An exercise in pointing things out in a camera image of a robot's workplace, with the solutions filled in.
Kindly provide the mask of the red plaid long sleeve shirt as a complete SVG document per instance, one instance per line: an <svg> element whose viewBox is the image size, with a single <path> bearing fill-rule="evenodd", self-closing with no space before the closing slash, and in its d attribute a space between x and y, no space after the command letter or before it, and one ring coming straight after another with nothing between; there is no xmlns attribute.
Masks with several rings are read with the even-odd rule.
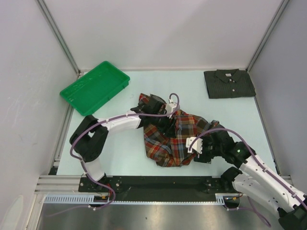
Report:
<svg viewBox="0 0 307 230"><path fill-rule="evenodd" d="M196 153L189 153L186 139L196 137L202 132L219 126L218 121L208 122L201 116L192 115L178 110L171 119L170 129L174 133L169 137L168 132L153 123L143 125L143 136L146 156L160 167L181 167L189 165Z"/></svg>

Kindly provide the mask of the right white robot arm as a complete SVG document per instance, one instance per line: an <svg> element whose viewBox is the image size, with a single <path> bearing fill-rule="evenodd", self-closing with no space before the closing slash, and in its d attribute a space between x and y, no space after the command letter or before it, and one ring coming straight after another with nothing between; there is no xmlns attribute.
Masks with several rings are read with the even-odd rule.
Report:
<svg viewBox="0 0 307 230"><path fill-rule="evenodd" d="M189 137L186 147L203 161L222 157L232 167L222 174L221 186L253 199L274 216L285 230L307 228L307 195L275 173L241 138L235 142L232 131L223 127Z"/></svg>

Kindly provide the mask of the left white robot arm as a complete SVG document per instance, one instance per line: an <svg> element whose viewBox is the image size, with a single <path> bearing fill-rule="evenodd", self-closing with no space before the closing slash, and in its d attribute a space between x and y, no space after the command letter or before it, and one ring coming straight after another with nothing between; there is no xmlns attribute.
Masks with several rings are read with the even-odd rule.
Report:
<svg viewBox="0 0 307 230"><path fill-rule="evenodd" d="M169 95L168 103L152 94L147 103L139 102L123 115L105 119L86 116L70 138L70 155L80 161L84 174L89 179L89 186L97 192L104 188L110 189L99 160L108 136L154 125L159 131L170 133L174 137L174 113L178 110L179 96L176 93Z"/></svg>

